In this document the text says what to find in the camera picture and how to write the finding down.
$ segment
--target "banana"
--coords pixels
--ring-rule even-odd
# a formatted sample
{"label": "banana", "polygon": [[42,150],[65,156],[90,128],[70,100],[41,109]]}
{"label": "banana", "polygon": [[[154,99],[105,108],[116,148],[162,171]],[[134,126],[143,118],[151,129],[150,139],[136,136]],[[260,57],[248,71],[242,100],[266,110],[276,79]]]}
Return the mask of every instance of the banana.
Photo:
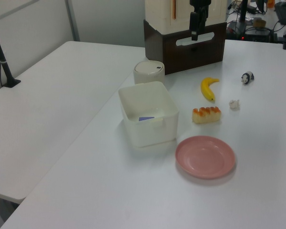
{"label": "banana", "polygon": [[215,102],[215,95],[210,89],[210,84],[219,82],[219,79],[207,77],[201,81],[200,89],[204,97],[212,102]]}

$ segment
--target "white plastic container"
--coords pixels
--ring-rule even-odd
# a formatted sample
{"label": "white plastic container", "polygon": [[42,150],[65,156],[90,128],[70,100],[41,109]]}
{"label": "white plastic container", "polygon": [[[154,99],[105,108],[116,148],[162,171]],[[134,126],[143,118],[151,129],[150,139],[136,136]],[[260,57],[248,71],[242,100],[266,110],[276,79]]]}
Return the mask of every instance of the white plastic container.
{"label": "white plastic container", "polygon": [[[122,114],[134,146],[176,138],[179,110],[161,82],[136,84],[119,90]],[[139,121],[140,118],[153,117]]]}
{"label": "white plastic container", "polygon": [[[227,0],[212,0],[205,25],[225,22],[227,7]],[[145,0],[145,19],[162,35],[188,30],[193,11],[190,0]]]}
{"label": "white plastic container", "polygon": [[133,70],[134,83],[159,81],[164,83],[165,68],[160,61],[142,61]]}

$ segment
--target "wooden box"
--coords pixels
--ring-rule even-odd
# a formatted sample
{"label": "wooden box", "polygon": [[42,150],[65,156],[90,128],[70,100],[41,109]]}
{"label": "wooden box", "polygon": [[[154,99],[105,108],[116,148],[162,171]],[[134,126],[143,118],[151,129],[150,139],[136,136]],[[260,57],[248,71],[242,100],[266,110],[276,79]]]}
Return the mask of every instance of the wooden box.
{"label": "wooden box", "polygon": [[214,33],[209,41],[177,46],[180,39],[191,37],[189,30],[160,34],[144,20],[145,55],[149,60],[160,61],[165,74],[180,72],[223,60],[226,22],[205,27],[204,34]]}

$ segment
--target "white cup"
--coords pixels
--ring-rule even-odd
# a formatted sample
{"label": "white cup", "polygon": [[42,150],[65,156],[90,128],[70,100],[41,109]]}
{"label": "white cup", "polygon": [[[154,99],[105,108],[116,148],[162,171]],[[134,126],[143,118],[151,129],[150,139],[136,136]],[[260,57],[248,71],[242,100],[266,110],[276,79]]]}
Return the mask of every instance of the white cup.
{"label": "white cup", "polygon": [[159,61],[142,61],[135,66],[133,76],[135,84],[154,81],[160,81],[164,84],[164,64]]}

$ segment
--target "toy bread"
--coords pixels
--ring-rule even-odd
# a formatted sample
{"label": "toy bread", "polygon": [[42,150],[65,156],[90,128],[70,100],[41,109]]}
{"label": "toy bread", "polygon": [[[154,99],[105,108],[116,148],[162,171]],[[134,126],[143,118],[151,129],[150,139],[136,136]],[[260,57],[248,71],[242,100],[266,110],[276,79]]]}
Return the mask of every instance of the toy bread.
{"label": "toy bread", "polygon": [[221,117],[221,111],[216,107],[201,107],[193,109],[192,120],[195,123],[216,122]]}

